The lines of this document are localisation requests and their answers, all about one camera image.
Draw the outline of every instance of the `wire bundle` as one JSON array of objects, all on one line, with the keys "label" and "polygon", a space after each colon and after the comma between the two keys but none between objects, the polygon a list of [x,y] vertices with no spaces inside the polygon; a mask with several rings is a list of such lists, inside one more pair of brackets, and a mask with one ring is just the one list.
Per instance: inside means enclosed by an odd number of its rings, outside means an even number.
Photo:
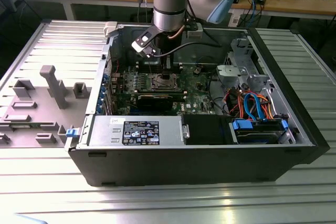
[{"label": "wire bundle", "polygon": [[[250,27],[254,22],[257,22],[257,26],[261,20],[261,16],[262,16],[262,11],[264,10],[264,5],[260,4],[260,11],[256,14],[256,3],[255,0],[248,0],[249,3],[251,4],[251,8],[248,10],[246,16],[244,18],[242,18],[241,22],[238,24],[238,26],[240,26],[242,23],[244,23],[244,25],[246,25],[247,23],[247,27]],[[252,10],[252,15],[249,19],[247,19],[247,15],[250,13],[250,11]]]},{"label": "wire bundle", "polygon": [[[254,93],[252,91],[243,90],[237,92],[237,104],[229,111],[229,115],[235,118],[249,119],[256,121],[257,118],[253,115],[253,112],[257,110],[259,119],[274,119],[271,112],[271,102],[261,94]],[[224,101],[227,102],[227,99],[230,93],[230,90],[226,93]],[[248,101],[254,101],[253,107],[249,110]]]}]

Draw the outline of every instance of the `green circuit board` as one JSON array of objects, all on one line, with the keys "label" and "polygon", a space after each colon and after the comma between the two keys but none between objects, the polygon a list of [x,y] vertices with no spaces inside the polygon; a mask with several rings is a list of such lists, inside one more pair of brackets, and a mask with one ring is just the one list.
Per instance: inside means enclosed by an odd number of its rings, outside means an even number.
[{"label": "green circuit board", "polygon": [[140,95],[153,95],[151,93],[153,76],[150,73],[138,73],[135,69],[125,69],[116,89],[117,108],[119,115],[181,115],[181,114],[214,114],[213,105],[206,89],[208,76],[206,72],[194,75],[195,67],[187,67],[180,74],[175,74],[177,87],[175,90],[167,90],[164,84],[159,95],[175,98],[171,110],[168,111],[142,111],[137,107],[137,99]]}]

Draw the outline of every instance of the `metal bracket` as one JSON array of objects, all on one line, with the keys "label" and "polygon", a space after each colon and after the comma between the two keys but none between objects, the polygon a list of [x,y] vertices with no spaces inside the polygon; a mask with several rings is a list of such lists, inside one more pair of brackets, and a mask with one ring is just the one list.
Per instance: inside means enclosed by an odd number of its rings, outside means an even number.
[{"label": "metal bracket", "polygon": [[185,124],[182,126],[182,134],[184,139],[188,139],[190,137],[189,125]]}]

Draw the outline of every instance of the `metal slotted surface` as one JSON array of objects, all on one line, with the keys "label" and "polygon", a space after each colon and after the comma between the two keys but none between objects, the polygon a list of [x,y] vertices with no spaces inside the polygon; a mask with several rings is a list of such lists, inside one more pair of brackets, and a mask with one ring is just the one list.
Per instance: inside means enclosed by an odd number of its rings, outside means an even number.
[{"label": "metal slotted surface", "polygon": [[335,75],[301,36],[257,30],[324,138],[336,141]]},{"label": "metal slotted surface", "polygon": [[84,82],[93,85],[106,38],[103,22],[73,22],[53,20],[41,24],[23,50],[21,61],[13,69],[0,91],[0,117],[11,104],[15,93],[12,86],[18,79],[29,79],[34,86],[47,87],[39,71],[43,65],[54,65],[55,76],[65,87]]},{"label": "metal slotted surface", "polygon": [[333,135],[329,152],[269,183],[91,187],[63,148],[0,149],[1,210],[51,224],[336,222]]}]

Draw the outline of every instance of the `gray plastic peg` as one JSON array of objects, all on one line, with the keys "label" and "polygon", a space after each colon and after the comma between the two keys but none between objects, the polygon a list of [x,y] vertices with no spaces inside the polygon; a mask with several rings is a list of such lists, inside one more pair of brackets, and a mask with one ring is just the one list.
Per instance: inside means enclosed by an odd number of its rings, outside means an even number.
[{"label": "gray plastic peg", "polygon": [[54,66],[43,65],[40,70],[40,75],[46,79],[58,107],[60,109],[65,109],[67,106],[67,101],[65,100],[63,91],[59,87],[59,83],[55,77],[55,71],[56,69]]}]

